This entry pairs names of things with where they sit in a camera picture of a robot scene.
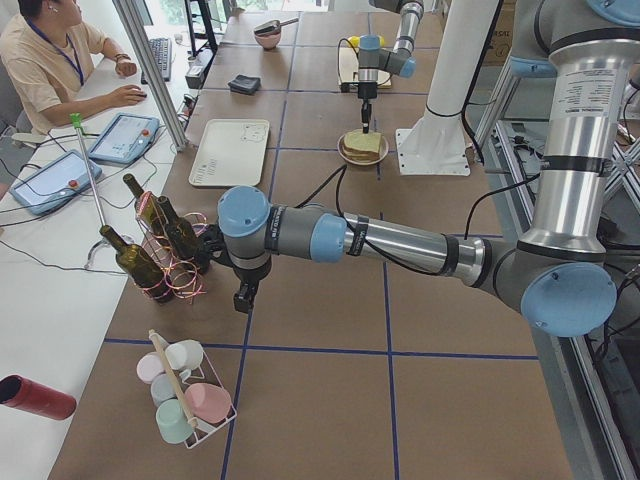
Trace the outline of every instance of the dark green bottle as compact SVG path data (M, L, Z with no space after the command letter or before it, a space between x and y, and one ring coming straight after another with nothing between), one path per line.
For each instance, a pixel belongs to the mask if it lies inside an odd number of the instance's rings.
M206 254L200 251L200 242L191 223L178 216L167 197L158 197L158 205L160 205L166 219L164 224L165 237L169 240L176 257L180 260L193 262L198 273L205 273L209 270L210 260Z
M116 249L116 262L120 268L129 274L138 287L145 289L148 296L159 303L168 302L174 297L173 290L165 281L164 272L140 245L129 245L109 225L100 229L100 235Z
M133 196L136 197L136 212L139 210L142 194L144 189L140 186L136 177L127 173L122 177L124 183L129 187ZM153 233L158 243L162 246L169 246L169 242L164 238L164 229L162 228L162 219L160 218L160 207L158 206L158 198L151 194L147 198L147 203L140 212L140 219L145 226Z

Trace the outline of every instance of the white table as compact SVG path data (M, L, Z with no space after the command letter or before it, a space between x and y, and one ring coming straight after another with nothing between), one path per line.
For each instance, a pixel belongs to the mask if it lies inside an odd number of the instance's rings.
M187 46L174 45L172 81L167 84L176 108L183 95L191 93L184 75L188 70ZM126 85L140 85L140 76L118 78L114 64L103 60L83 87L79 99L104 94ZM148 86L142 86L148 93ZM109 110L83 122L85 130L100 133L117 112L131 112L161 119L151 95L135 107ZM75 133L71 127L51 132L59 137ZM157 168L146 186L159 193L173 163L175 149L166 129L149 150L125 171L101 182L100 193L115 205L132 199L122 181L132 173L143 182ZM66 140L66 149L78 148L77 140ZM53 142L41 147L31 163L46 165L63 152ZM103 175L119 169L103 165ZM26 168L21 177L32 172ZM5 211L20 205L7 194L0 202ZM142 233L134 218L134 207L118 210L103 203L107 223L137 241ZM25 210L0 214L0 224L35 218ZM27 251L45 263L82 267L91 246L101 237L100 220L92 196L76 198L54 214L24 225L5 228L0 240ZM114 250L100 248L92 269L119 271ZM124 287L126 276L66 272L45 268L23 254L0 245L0 378L18 374L80 399L106 329ZM46 478L58 455L71 419L55 421L0 407L0 478L39 480Z

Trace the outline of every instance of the red cylinder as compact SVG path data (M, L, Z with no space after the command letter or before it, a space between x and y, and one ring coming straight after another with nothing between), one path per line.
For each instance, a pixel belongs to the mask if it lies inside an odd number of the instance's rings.
M0 404L54 420L64 420L76 409L76 399L71 395L20 375L0 381Z

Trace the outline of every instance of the brown table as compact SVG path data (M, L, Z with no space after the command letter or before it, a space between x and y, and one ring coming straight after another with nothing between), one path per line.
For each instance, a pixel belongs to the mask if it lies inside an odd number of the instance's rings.
M393 39L385 13L305 13L265 52L251 29L291 13L232 18L187 134L210 118L271 124L262 181L274 203L296 204L342 164L336 142L358 128L355 94L338 91L336 46L369 31ZM419 73L394 79L374 103L376 129L392 140L423 115L441 29L423 21ZM254 96L230 93L237 74L259 75ZM177 155L163 193L176 209L216 218L222 189L195 189L195 156ZM460 234L488 189L469 177L401 177L395 151L349 167L346 211ZM333 189L318 200L333 206ZM486 202L476 235L500 235ZM107 332L51 479L568 479L571 478L529 328L494 298L455 279L434 279L371 259L315 265L274 258L255 310L233 310L233 273L212 264L193 305L159 306L128 285ZM193 450L164 443L148 386L135 375L155 328L169 341L207 347L238 418Z

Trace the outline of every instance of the man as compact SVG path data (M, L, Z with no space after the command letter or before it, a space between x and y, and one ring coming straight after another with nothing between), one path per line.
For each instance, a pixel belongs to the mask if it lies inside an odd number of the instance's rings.
M82 21L76 0L18 0L0 37L0 56L34 133L70 123L69 114L89 117L109 108L135 105L146 94L125 85L106 95L76 101L80 87L94 70L91 54L116 62L116 73L134 75L136 64L112 39Z

